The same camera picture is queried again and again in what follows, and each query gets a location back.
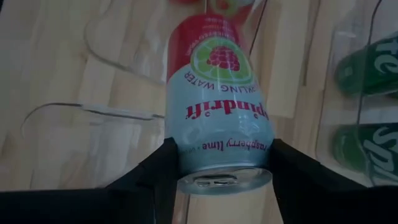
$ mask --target clear acrylic tray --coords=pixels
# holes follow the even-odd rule
[[[21,133],[34,157],[31,189],[85,189],[110,184],[154,152],[164,140],[164,119],[49,103],[29,113]]]
[[[398,40],[397,8],[395,0],[357,1],[335,27],[331,45],[317,159],[368,187],[398,183],[398,44],[380,46]]]

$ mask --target spindrift can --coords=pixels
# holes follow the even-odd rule
[[[367,174],[374,185],[397,185],[398,123],[342,126],[332,154],[342,166]]]
[[[274,134],[239,35],[220,15],[183,21],[169,40],[166,136],[178,145],[181,190],[232,194],[271,180]]]
[[[398,32],[343,58],[335,80],[346,95],[392,93],[398,90]]]

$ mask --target red can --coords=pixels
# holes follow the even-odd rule
[[[237,26],[249,17],[254,0],[207,0],[207,13],[220,14]]]

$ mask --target green can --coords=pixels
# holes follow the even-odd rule
[[[390,93],[390,94],[388,94],[388,96],[389,96],[390,98],[394,98],[394,99],[397,99],[397,100],[398,100],[398,92]]]
[[[345,58],[336,67],[335,80],[346,95],[398,90],[398,32]]]
[[[398,183],[398,123],[343,126],[331,152],[343,167],[367,174],[374,185]]]

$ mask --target clear plastic holder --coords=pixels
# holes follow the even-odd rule
[[[164,140],[164,119],[49,103],[29,113],[21,132],[34,157],[31,189],[85,189],[110,184],[154,152]]]
[[[373,70],[378,63],[377,47],[398,31],[397,7],[395,0],[357,1],[354,9],[335,27],[326,76],[317,159],[368,187],[397,183],[373,169],[375,165],[388,164],[389,172],[395,172],[394,155],[391,154],[391,160],[384,157],[386,153],[394,153],[388,149],[394,145],[394,138],[377,148],[385,153],[366,149],[366,144],[375,143],[372,139],[375,131],[398,121],[398,100],[390,95],[398,88],[389,81],[373,78],[373,74],[381,74]],[[379,66],[385,69],[385,66],[394,66],[394,62]]]
[[[217,0],[111,0],[89,21],[85,42],[102,62],[155,83],[165,83],[167,47],[172,31],[187,17],[206,13]],[[244,50],[250,54],[265,0],[236,0],[251,6],[243,24]]]

